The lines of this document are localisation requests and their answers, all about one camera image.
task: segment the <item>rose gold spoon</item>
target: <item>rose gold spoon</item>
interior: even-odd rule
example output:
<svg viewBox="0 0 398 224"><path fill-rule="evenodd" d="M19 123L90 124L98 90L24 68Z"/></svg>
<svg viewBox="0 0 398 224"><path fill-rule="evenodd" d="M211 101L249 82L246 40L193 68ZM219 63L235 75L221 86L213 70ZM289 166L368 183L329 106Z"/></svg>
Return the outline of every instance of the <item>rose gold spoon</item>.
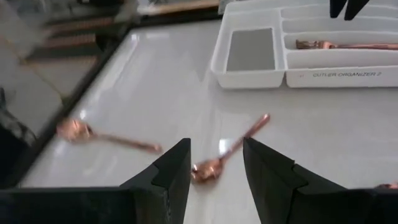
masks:
<svg viewBox="0 0 398 224"><path fill-rule="evenodd" d="M210 180L216 180L220 177L226 161L234 152L242 147L243 139L250 138L256 134L270 119L269 114L265 114L258 119L254 125L240 137L222 156L216 159L208 159L199 164L194 164L191 169L191 179L195 184L204 184Z"/></svg>
<svg viewBox="0 0 398 224"><path fill-rule="evenodd" d="M149 144L135 140L123 139L109 134L95 133L88 124L76 119L66 119L62 121L57 126L57 134L70 142L105 140L105 141L115 142L118 144L123 144L125 146L144 149L147 150L148 152L154 152L154 153L162 152L162 147L158 144Z"/></svg>

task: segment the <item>spoon handle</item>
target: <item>spoon handle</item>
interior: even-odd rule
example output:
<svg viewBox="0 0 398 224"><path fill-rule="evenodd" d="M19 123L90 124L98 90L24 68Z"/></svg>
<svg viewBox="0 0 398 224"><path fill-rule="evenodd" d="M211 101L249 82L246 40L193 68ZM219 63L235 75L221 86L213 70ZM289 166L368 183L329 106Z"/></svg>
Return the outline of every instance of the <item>spoon handle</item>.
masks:
<svg viewBox="0 0 398 224"><path fill-rule="evenodd" d="M234 152L240 149L243 145L244 138L250 138L255 135L264 125L266 125L271 116L269 114L262 115L252 126L251 128L244 133L242 137L240 137L227 151L224 155L220 157L221 162L226 162Z"/></svg>
<svg viewBox="0 0 398 224"><path fill-rule="evenodd" d="M98 135L96 135L96 139L115 142L118 144L123 144L125 146L147 150L149 152L162 152L162 147L158 144L151 144L151 143L146 143L146 142L141 142L141 141L136 141L136 140L124 139L124 138L120 138L120 137L109 135L109 134L98 134Z"/></svg>

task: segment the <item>black table frame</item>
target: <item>black table frame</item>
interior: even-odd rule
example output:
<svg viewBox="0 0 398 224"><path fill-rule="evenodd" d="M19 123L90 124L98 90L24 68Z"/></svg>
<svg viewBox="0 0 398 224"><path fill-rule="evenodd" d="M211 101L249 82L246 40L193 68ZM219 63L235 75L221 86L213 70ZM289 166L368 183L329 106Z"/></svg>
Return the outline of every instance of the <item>black table frame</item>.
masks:
<svg viewBox="0 0 398 224"><path fill-rule="evenodd" d="M218 15L217 7L209 7L206 9L197 9L185 12L175 12L170 14L158 16L142 16L138 22L133 22L127 26L123 31L121 38L117 43L111 46L98 60L93 68L80 80L76 90L72 93L71 97L67 100L63 107L61 107L50 118L44 130L39 134L38 139L32 146L32 149L26 151L14 166L14 172L11 173L5 182L0 185L0 188L11 188L18 185L24 178L30 167L35 160L45 150L46 145L54 137L56 126L59 121L67 117L75 105L80 101L80 98L86 93L91 84L95 81L96 77L102 71L103 67L107 64L108 60L113 56L119 45L124 40L125 36L132 29L139 29L143 27L165 26L172 24L184 24L189 22L201 22L219 20L222 16Z"/></svg>

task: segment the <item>white cutlery organizer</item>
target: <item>white cutlery organizer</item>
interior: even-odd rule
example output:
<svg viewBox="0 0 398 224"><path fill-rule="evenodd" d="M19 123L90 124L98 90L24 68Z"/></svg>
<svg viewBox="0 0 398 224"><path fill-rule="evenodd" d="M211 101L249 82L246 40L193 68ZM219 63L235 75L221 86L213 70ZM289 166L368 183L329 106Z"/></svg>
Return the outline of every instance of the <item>white cutlery organizer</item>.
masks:
<svg viewBox="0 0 398 224"><path fill-rule="evenodd" d="M398 50L296 49L296 39L398 44L398 2L370 1L352 21L344 13L329 18L329 0L232 2L211 71L223 88L275 88L284 74L294 88L398 86Z"/></svg>

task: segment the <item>white table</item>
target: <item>white table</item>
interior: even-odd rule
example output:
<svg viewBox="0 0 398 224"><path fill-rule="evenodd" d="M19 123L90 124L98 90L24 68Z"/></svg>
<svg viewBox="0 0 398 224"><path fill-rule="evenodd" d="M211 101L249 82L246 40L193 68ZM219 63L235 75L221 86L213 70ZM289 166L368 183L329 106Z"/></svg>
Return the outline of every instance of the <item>white table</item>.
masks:
<svg viewBox="0 0 398 224"><path fill-rule="evenodd" d="M132 30L72 115L95 130L161 143L192 139L192 161L225 150L263 113L255 138L344 187L398 180L395 88L225 91L208 70L220 21ZM24 187L119 185L157 156L55 138ZM190 188L185 223L259 223L243 157Z"/></svg>

